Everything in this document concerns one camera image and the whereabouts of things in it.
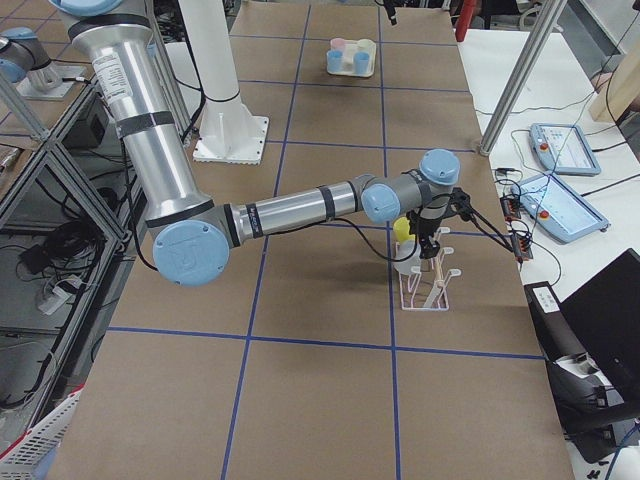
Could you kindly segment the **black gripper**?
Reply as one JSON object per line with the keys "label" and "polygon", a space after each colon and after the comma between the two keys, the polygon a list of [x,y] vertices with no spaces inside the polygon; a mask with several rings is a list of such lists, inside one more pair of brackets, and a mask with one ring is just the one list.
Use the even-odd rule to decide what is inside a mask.
{"label": "black gripper", "polygon": [[417,236],[420,243],[420,258],[428,259],[436,256],[440,251],[440,244],[435,239],[435,234],[442,223],[442,216],[437,215],[432,209],[417,209],[412,212],[412,233]]}

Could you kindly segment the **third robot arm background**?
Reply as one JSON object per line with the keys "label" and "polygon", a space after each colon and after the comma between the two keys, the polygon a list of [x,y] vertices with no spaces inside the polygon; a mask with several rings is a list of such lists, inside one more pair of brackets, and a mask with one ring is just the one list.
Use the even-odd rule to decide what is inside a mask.
{"label": "third robot arm background", "polygon": [[27,27],[1,32],[1,73],[32,100],[61,100],[70,90],[38,36]]}

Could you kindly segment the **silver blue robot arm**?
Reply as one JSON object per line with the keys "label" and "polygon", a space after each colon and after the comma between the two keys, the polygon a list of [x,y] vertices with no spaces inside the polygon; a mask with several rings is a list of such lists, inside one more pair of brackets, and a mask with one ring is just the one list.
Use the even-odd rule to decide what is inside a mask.
{"label": "silver blue robot arm", "polygon": [[374,223],[406,215],[423,258],[448,215],[460,163],[452,152],[427,152],[395,178],[364,174],[290,195],[235,206],[216,204],[197,186],[184,132],[175,122],[150,55],[152,11],[143,1],[60,1],[72,45],[86,55],[116,133],[147,200],[145,223],[153,261],[167,280],[200,286],[225,269],[230,252],[249,239],[319,225],[355,212]]}

